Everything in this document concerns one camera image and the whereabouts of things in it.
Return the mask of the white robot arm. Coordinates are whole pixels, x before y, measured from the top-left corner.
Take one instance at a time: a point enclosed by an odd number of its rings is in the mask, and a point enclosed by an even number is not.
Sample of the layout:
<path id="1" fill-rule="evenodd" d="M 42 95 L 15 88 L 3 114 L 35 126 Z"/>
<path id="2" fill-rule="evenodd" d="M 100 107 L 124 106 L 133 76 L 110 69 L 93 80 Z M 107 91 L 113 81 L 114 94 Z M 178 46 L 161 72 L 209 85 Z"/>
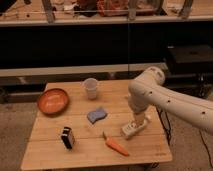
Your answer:
<path id="1" fill-rule="evenodd" d="M 164 82 L 164 72 L 155 66 L 134 78 L 128 86 L 133 113 L 153 105 L 213 135 L 213 102 L 167 89 Z"/>

